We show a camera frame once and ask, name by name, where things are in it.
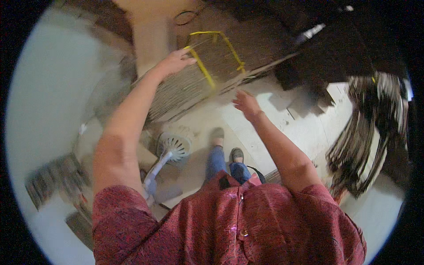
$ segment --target red shirt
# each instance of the red shirt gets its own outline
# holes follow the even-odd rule
[[[322,185],[290,192],[224,171],[156,221],[126,186],[93,205],[96,264],[362,264],[362,231]]]

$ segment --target shoe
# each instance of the shoe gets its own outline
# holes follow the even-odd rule
[[[216,127],[215,129],[213,129],[211,136],[210,136],[210,142],[212,146],[223,146],[223,140],[221,141],[220,139],[217,138],[221,138],[224,139],[224,129],[222,129],[221,127]]]
[[[235,161],[236,158],[243,158],[243,162],[244,163],[244,155],[243,155],[243,151],[241,151],[240,148],[236,147],[233,150],[231,150],[231,154],[230,154],[231,159],[233,160],[233,163]]]

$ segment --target person's left hand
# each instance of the person's left hand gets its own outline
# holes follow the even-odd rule
[[[171,52],[165,59],[160,61],[152,71],[165,78],[168,75],[176,74],[187,65],[196,63],[196,59],[189,58],[186,53],[190,49],[181,49]]]

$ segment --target jeans leg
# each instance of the jeans leg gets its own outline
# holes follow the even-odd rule
[[[215,146],[208,155],[208,160],[206,163],[206,179],[204,184],[209,182],[212,178],[216,176],[221,170],[226,170],[227,166],[225,165],[224,159],[224,150],[220,146]]]
[[[234,162],[230,164],[231,176],[238,181],[241,185],[248,181],[251,177],[247,166],[240,162]]]

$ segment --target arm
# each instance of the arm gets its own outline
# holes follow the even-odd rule
[[[237,91],[237,99],[233,103],[252,123],[287,188],[297,192],[312,184],[322,185],[311,160],[272,124],[252,95]]]
[[[147,199],[148,194],[140,180],[137,144],[159,83],[166,76],[196,62],[187,58],[188,51],[174,51],[149,70],[113,113],[95,151],[94,194],[109,186],[125,185]]]

